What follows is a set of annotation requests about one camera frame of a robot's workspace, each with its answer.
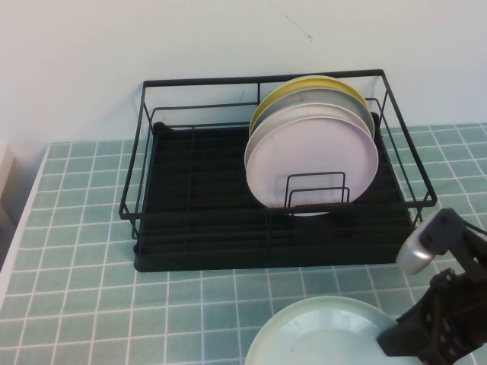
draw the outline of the dish rack drip tray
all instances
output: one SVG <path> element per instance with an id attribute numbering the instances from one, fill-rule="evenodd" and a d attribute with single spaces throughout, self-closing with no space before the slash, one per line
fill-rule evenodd
<path id="1" fill-rule="evenodd" d="M 407 132 L 382 70 L 333 72 L 335 78 L 382 80 L 382 101 L 368 98 L 376 125 L 374 142 L 379 167 L 374 181 L 354 202 L 266 208 L 252 195 L 246 180 L 244 151 L 248 122 L 164 124 L 166 112 L 255 109 L 266 84 L 300 75 L 146 81 L 135 143 L 127 172 L 120 217 L 131 221 L 135 268 L 139 271 L 271 268 L 394 262 L 399 248 L 421 220 L 421 210 L 437 197 Z M 185 106 L 148 105 L 148 90 L 209 85 L 255 87 L 255 100 Z M 391 133 L 387 103 L 401 134 Z M 407 148 L 398 150 L 398 137 Z M 403 159 L 413 162 L 426 194 L 417 198 Z M 292 191 L 286 195 L 288 207 Z M 313 217 L 297 213 L 327 211 Z"/>

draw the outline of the tile grout line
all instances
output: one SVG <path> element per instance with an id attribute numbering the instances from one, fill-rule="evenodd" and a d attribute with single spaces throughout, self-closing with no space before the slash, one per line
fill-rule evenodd
<path id="1" fill-rule="evenodd" d="M 455 180 L 456 180 L 456 181 L 458 182 L 458 184 L 460 185 L 460 188 L 462 189 L 463 193 L 464 193 L 464 194 L 465 194 L 465 196 L 466 196 L 466 200 L 467 200 L 467 201 L 468 201 L 468 203 L 469 203 L 470 209 L 472 209 L 472 212 L 473 212 L 473 214 L 475 215 L 475 217 L 476 217 L 476 219 L 477 219 L 477 222 L 480 224 L 480 219 L 479 219 L 479 217 L 477 217 L 477 214 L 476 214 L 476 212 L 475 212 L 475 209 L 473 208 L 472 202 L 470 201 L 470 198 L 469 198 L 468 194 L 466 193 L 466 191 L 465 191 L 465 189 L 464 189 L 463 185 L 461 184 L 461 182 L 458 180 L 457 175 L 455 174 L 454 170 L 451 168 L 451 165 L 450 165 L 450 163 L 448 162 L 448 160 L 447 160 L 446 156 L 444 155 L 444 152 L 443 152 L 443 150 L 441 149 L 441 146 L 440 146 L 440 144 L 438 143 L 438 140 L 437 140 L 436 136 L 434 135 L 434 132 L 431 130 L 431 126 L 430 126 L 429 128 L 430 128 L 431 134 L 433 135 L 434 141 L 436 142 L 436 144 L 437 144 L 437 145 L 438 145 L 438 147 L 440 148 L 441 155 L 443 156 L 443 158 L 445 159 L 445 161 L 447 161 L 448 168 L 450 169 L 451 173 L 453 174 L 453 176 L 454 176 Z"/>
<path id="2" fill-rule="evenodd" d="M 267 283 L 269 285 L 269 296 L 270 296 L 270 281 L 269 281 L 269 270 L 266 269 L 266 272 L 267 272 Z M 240 365 L 243 365 L 242 364 L 242 337 L 241 337 L 241 333 L 240 333 L 240 314 L 239 314 L 239 311 L 238 311 L 238 293 L 237 293 L 237 276 L 235 274 L 235 269 L 232 270 L 232 273 L 233 273 L 233 277 L 234 277 L 234 294 L 235 294 L 235 311 L 236 311 L 236 314 L 237 314 L 237 337 L 238 337 L 238 356 L 240 357 Z M 272 300 L 270 300 L 271 302 L 271 311 L 272 311 L 272 315 L 274 315 L 274 310 L 272 308 Z"/>
<path id="3" fill-rule="evenodd" d="M 71 155 L 71 151 L 72 151 L 72 143 L 69 145 L 68 156 Z M 61 193 L 61 187 L 59 187 L 59 191 L 58 191 L 57 196 L 56 196 L 56 201 L 54 203 L 55 206 L 58 203 L 60 193 Z M 50 220 L 51 224 L 53 223 L 53 219 L 54 219 L 54 212 L 51 215 L 51 220 Z M 39 280 L 40 267 L 41 267 L 42 262 L 43 262 L 43 259 L 44 259 L 44 253 L 46 252 L 47 240 L 48 240 L 48 237 L 49 237 L 49 234 L 48 233 L 46 234 L 46 238 L 44 239 L 44 247 L 43 247 L 43 251 L 40 254 L 40 260 L 39 260 L 39 265 L 37 267 L 36 278 L 34 279 L 33 286 L 32 286 L 32 291 L 30 292 L 30 299 L 29 299 L 29 303 L 27 304 L 27 310 L 25 312 L 25 317 L 24 317 L 24 323 L 22 325 L 21 336 L 19 337 L 19 340 L 18 340 L 19 348 L 18 348 L 18 350 L 17 350 L 17 352 L 15 354 L 14 364 L 16 364 L 18 362 L 18 357 L 19 357 L 19 354 L 21 352 L 20 346 L 22 345 L 22 342 L 24 341 L 25 328 L 27 327 L 27 317 L 29 316 L 29 311 L 30 311 L 30 308 L 32 307 L 33 296 L 34 296 L 34 293 L 35 293 L 35 290 L 36 290 L 37 281 Z"/>
<path id="4" fill-rule="evenodd" d="M 129 365 L 129 358 L 130 358 L 130 341 L 132 340 L 132 320 L 134 316 L 134 300 L 135 300 L 135 285 L 137 283 L 137 270 L 135 270 L 134 274 L 134 284 L 132 288 L 132 299 L 130 300 L 130 314 L 129 314 L 129 340 L 127 341 L 127 352 L 126 352 L 126 365 Z"/>
<path id="5" fill-rule="evenodd" d="M 125 144 L 125 141 L 122 143 L 122 146 L 121 146 L 121 151 L 123 151 L 123 145 Z M 120 167 L 122 165 L 122 158 L 120 158 L 120 161 L 119 161 L 119 170 L 118 170 L 118 173 L 117 173 L 117 181 L 118 181 L 118 178 L 120 177 Z M 97 305 L 95 306 L 94 308 L 94 318 L 93 318 L 93 330 L 91 332 L 91 341 L 90 341 L 90 351 L 89 351 L 89 355 L 88 355 L 88 365 L 91 365 L 92 364 L 92 361 L 93 361 L 93 347 L 94 347 L 94 340 L 95 340 L 95 335 L 96 335 L 96 331 L 97 331 L 97 319 L 98 319 L 98 310 L 99 310 L 99 307 L 100 307 L 100 300 L 101 300 L 101 291 L 102 291 L 102 288 L 103 288 L 103 279 L 104 279 L 104 276 L 105 276 L 105 264 L 107 263 L 107 256 L 108 256 L 108 247 L 109 247 L 109 242 L 110 242 L 110 235 L 112 233 L 112 226 L 113 226 L 113 217 L 114 217 L 114 208 L 115 208 L 115 205 L 116 205 L 116 189 L 115 189 L 115 192 L 113 194 L 113 204 L 112 204 L 112 221 L 110 222 L 110 225 L 108 226 L 108 234 L 107 234 L 107 246 L 105 247 L 105 255 L 103 257 L 103 267 L 101 269 L 101 276 L 100 276 L 100 286 L 98 287 L 98 298 L 97 298 Z"/>
<path id="6" fill-rule="evenodd" d="M 95 144 L 95 148 L 94 148 L 94 154 L 95 154 L 95 156 L 97 154 L 97 151 L 98 151 L 98 142 Z M 90 172 L 90 177 L 88 178 L 88 186 L 90 186 L 90 184 L 91 184 L 91 177 L 93 176 L 93 168 L 94 168 L 94 159 L 93 159 L 93 163 L 91 164 L 91 172 Z M 76 251 L 78 250 L 78 242 L 79 242 L 79 237 L 81 235 L 81 223 L 83 222 L 83 215 L 84 215 L 84 210 L 86 208 L 86 202 L 87 202 L 87 200 L 88 200 L 88 191 L 86 191 L 86 195 L 84 196 L 84 206 L 81 209 L 80 224 L 78 225 L 78 232 L 76 233 L 76 241 L 75 241 L 75 245 L 74 245 L 74 248 L 75 249 L 73 250 L 73 257 L 71 259 L 71 267 L 69 268 L 68 280 L 66 281 L 64 298 L 62 299 L 61 311 L 59 312 L 59 315 L 64 310 L 65 305 L 66 305 L 66 300 L 68 299 L 69 282 L 71 280 L 73 268 L 75 267 Z M 61 322 L 62 322 L 62 318 L 60 316 L 59 317 L 59 321 L 58 321 L 58 329 L 57 329 L 57 332 L 56 332 L 56 339 L 54 341 L 53 355 L 51 356 L 51 365 L 54 364 L 54 359 L 56 357 L 56 350 L 57 350 L 57 346 L 58 346 L 58 342 L 59 342 L 59 335 L 60 335 L 60 332 L 61 332 Z"/>
<path id="7" fill-rule="evenodd" d="M 167 363 L 167 322 L 169 319 L 169 283 L 170 283 L 170 271 L 167 272 L 166 275 L 166 313 L 164 314 L 164 356 L 163 356 L 163 363 Z"/>

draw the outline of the green tiled countertop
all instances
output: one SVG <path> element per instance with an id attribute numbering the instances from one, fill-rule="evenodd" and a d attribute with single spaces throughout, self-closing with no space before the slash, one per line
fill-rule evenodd
<path id="1" fill-rule="evenodd" d="M 435 209 L 487 228 L 487 126 L 409 130 L 439 195 Z M 422 197 L 406 141 L 393 136 Z M 460 271 L 446 255 L 414 276 L 395 265 L 136 272 L 130 224 L 118 217 L 131 150 L 131 141 L 50 146 L 0 273 L 2 365 L 242 365 L 262 325 L 293 302 L 342 295 L 398 316 L 435 273 Z M 459 363 L 486 362 L 481 348 Z"/>

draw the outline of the plate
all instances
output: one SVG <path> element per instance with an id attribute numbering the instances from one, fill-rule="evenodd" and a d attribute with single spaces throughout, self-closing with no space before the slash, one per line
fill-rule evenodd
<path id="1" fill-rule="evenodd" d="M 253 149 L 247 163 L 247 183 L 253 195 L 270 208 L 285 206 L 286 182 L 291 174 L 343 172 L 349 201 L 358 198 L 377 172 L 377 148 L 371 137 L 344 119 L 307 116 L 273 129 Z M 342 175 L 299 176 L 294 189 L 342 186 Z M 296 192 L 291 206 L 342 201 L 342 190 Z"/>
<path id="2" fill-rule="evenodd" d="M 396 322 L 350 298 L 316 297 L 284 308 L 259 331 L 245 365 L 421 365 L 388 357 L 376 338 Z"/>
<path id="3" fill-rule="evenodd" d="M 294 78 L 281 87 L 275 89 L 272 93 L 267 95 L 264 100 L 259 104 L 254 112 L 252 119 L 250 120 L 250 130 L 252 130 L 253 124 L 255 123 L 256 119 L 262 113 L 262 111 L 267 108 L 271 103 L 277 100 L 280 97 L 285 96 L 286 94 L 291 93 L 294 90 L 301 89 L 303 87 L 312 87 L 312 86 L 324 86 L 324 87 L 334 87 L 335 89 L 345 91 L 346 93 L 353 95 L 357 99 L 364 104 L 366 108 L 368 108 L 367 101 L 364 97 L 352 86 L 346 84 L 343 81 L 340 81 L 336 78 L 330 78 L 328 76 L 319 76 L 319 75 L 311 75 L 311 76 L 304 76 L 302 78 Z"/>
<path id="4" fill-rule="evenodd" d="M 296 103 L 279 109 L 257 126 L 253 134 L 250 136 L 249 141 L 247 142 L 247 147 L 245 148 L 245 167 L 247 167 L 247 162 L 253 149 L 269 132 L 278 128 L 280 125 L 284 125 L 292 120 L 304 118 L 305 116 L 329 116 L 332 118 L 344 119 L 345 121 L 355 124 L 365 133 L 370 135 L 370 131 L 364 121 L 345 108 L 325 103 Z"/>
<path id="5" fill-rule="evenodd" d="M 370 135 L 374 138 L 374 119 L 368 111 L 368 108 L 356 97 L 331 87 L 305 87 L 278 98 L 262 111 L 260 116 L 250 127 L 250 134 L 252 134 L 268 116 L 275 113 L 277 110 L 280 110 L 287 105 L 303 102 L 333 104 L 349 110 L 365 122 L 370 131 Z"/>

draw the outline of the black metal wire frame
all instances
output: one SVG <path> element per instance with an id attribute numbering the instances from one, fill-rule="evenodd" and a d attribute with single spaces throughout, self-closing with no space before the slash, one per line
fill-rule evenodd
<path id="1" fill-rule="evenodd" d="M 384 94 L 384 99 L 382 102 L 382 105 L 380 104 L 379 100 L 376 98 L 367 98 L 367 100 L 375 102 L 377 104 L 378 109 L 380 110 L 380 117 L 379 117 L 379 123 L 378 126 L 384 121 L 384 125 L 386 126 L 387 133 L 390 137 L 390 140 L 392 141 L 394 153 L 397 157 L 397 160 L 399 161 L 399 166 L 401 171 L 403 172 L 406 180 L 406 185 L 408 187 L 408 190 L 411 194 L 412 197 L 412 202 L 407 202 L 403 196 L 401 196 L 401 203 L 400 206 L 391 205 L 389 208 L 415 208 L 418 210 L 418 214 L 415 217 L 414 224 L 417 222 L 417 220 L 422 221 L 422 216 L 421 216 L 421 210 L 425 207 L 432 207 L 436 204 L 438 197 L 436 196 L 436 193 L 433 190 L 433 186 L 431 184 L 430 179 L 428 178 L 428 174 L 426 173 L 425 167 L 423 166 L 419 155 L 418 151 L 416 150 L 412 139 L 411 135 L 408 132 L 408 129 L 406 127 L 406 124 L 404 123 L 403 116 L 399 110 L 399 107 L 396 102 L 396 98 L 394 97 L 394 94 L 392 92 L 392 89 L 390 87 L 389 81 L 387 80 L 387 77 L 385 75 L 384 70 L 381 69 L 376 69 L 376 70 L 363 70 L 363 71 L 339 71 L 339 72 L 324 72 L 324 73 L 312 73 L 312 74 L 302 74 L 302 75 L 277 75 L 277 76 L 263 76 L 263 77 L 243 77 L 243 78 L 200 78 L 200 79 L 180 79 L 180 80 L 160 80 L 160 81 L 144 81 L 142 85 L 142 97 L 141 97 L 141 103 L 140 103 L 140 108 L 139 108 L 139 113 L 138 113 L 138 123 L 137 123 L 137 129 L 135 132 L 135 140 L 134 140 L 134 145 L 132 149 L 132 156 L 130 157 L 130 162 L 129 162 L 129 168 L 127 172 L 127 177 L 126 177 L 126 183 L 123 188 L 123 193 L 122 193 L 122 198 L 120 202 L 120 207 L 119 207 L 119 216 L 123 220 L 129 220 L 132 223 L 132 237 L 134 239 L 138 238 L 139 236 L 139 231 L 142 229 L 140 227 L 140 230 L 137 230 L 136 227 L 136 221 L 140 220 L 144 217 L 145 215 L 145 199 L 147 198 L 147 194 L 144 194 L 144 201 L 142 203 L 142 211 L 139 211 L 139 205 L 140 205 L 140 198 L 142 195 L 142 187 L 143 187 L 143 182 L 144 178 L 148 179 L 148 177 L 151 175 L 151 167 L 152 167 L 152 162 L 149 162 L 148 165 L 148 173 L 144 174 L 145 171 L 145 166 L 147 165 L 147 159 L 148 159 L 148 149 L 150 145 L 150 134 L 152 134 L 152 138 L 156 137 L 156 131 L 154 130 L 153 126 L 153 118 L 154 114 L 158 110 L 187 110 L 187 109 L 203 109 L 203 108 L 215 108 L 215 107 L 229 107 L 229 106 L 248 106 L 248 105 L 258 105 L 260 103 L 260 86 L 261 84 L 267 84 L 267 83 L 272 83 L 272 82 L 286 82 L 289 81 L 293 78 L 299 78 L 302 76 L 308 76 L 308 75 L 324 75 L 324 76 L 330 76 L 333 78 L 363 78 L 363 77 L 379 77 L 381 78 L 382 82 L 384 83 L 386 92 Z M 227 104 L 211 104 L 211 105 L 198 105 L 198 106 L 158 106 L 155 107 L 152 112 L 149 114 L 148 108 L 145 104 L 145 92 L 147 88 L 149 87 L 177 87 L 177 86 L 197 86 L 197 85 L 218 85 L 218 84 L 256 84 L 257 87 L 257 98 L 255 102 L 250 102 L 250 103 L 227 103 Z M 415 197 L 415 194 L 412 190 L 411 183 L 409 182 L 409 178 L 406 174 L 406 171 L 403 166 L 403 162 L 401 161 L 399 152 L 397 150 L 396 144 L 394 142 L 392 133 L 390 132 L 390 127 L 387 124 L 386 117 L 384 115 L 384 107 L 386 105 L 387 98 L 389 98 L 394 112 L 396 113 L 396 117 L 399 121 L 400 127 L 403 131 L 403 134 L 406 138 L 406 142 L 409 146 L 409 149 L 412 153 L 412 156 L 414 158 L 414 161 L 419 169 L 419 173 L 421 174 L 421 177 L 423 179 L 423 182 L 426 186 L 426 195 L 422 200 L 418 200 Z M 136 152 L 138 149 L 138 140 L 140 137 L 141 133 L 141 128 L 142 128 L 142 119 L 143 115 L 146 115 L 149 123 L 149 129 L 148 129 L 148 138 L 147 142 L 145 145 L 145 153 L 144 153 L 144 161 L 142 164 L 142 176 L 141 180 L 139 183 L 139 188 L 138 188 L 138 194 L 137 194 L 137 201 L 135 203 L 135 211 L 130 212 L 127 204 L 126 204 L 126 198 L 127 194 L 129 191 L 129 185 L 130 185 L 130 180 L 132 178 L 132 171 L 135 163 L 135 156 Z M 224 124 L 206 124 L 206 125 L 172 125 L 170 128 L 171 129 L 187 129 L 191 128 L 193 130 L 194 134 L 194 128 L 205 128 L 205 127 L 211 127 L 211 126 L 226 126 L 226 125 L 231 125 L 231 126 L 236 126 L 236 125 L 249 125 L 249 122 L 239 122 L 239 123 L 224 123 Z M 313 173 L 311 175 L 319 175 L 319 174 L 329 174 L 329 173 Z M 293 176 L 299 176 L 300 174 L 293 174 L 288 177 L 288 183 L 286 186 L 286 202 L 287 202 L 287 197 L 288 197 L 288 184 L 289 184 L 289 179 Z M 397 179 L 395 178 L 395 184 L 399 188 L 399 183 L 397 182 Z M 146 181 L 145 184 L 145 190 L 148 191 L 148 185 L 149 181 Z M 342 190 L 342 200 L 343 200 L 343 193 L 346 190 L 345 188 L 345 176 L 343 176 L 343 184 L 342 187 L 336 188 L 336 189 L 341 189 Z M 290 202 L 289 206 L 286 206 L 286 202 L 283 208 L 263 208 L 259 214 L 261 214 L 263 217 L 266 218 L 266 221 L 272 219 L 272 215 L 274 214 L 297 214 L 297 213 L 313 213 L 313 212 L 320 212 L 325 209 L 326 211 L 347 211 L 350 209 L 351 206 L 348 205 L 309 205 L 309 206 L 297 206 L 297 207 L 290 207 Z M 353 205 L 354 211 L 362 211 L 365 212 L 369 209 L 374 210 L 374 209 L 384 209 L 384 206 L 381 207 L 374 207 L 370 205 Z"/>

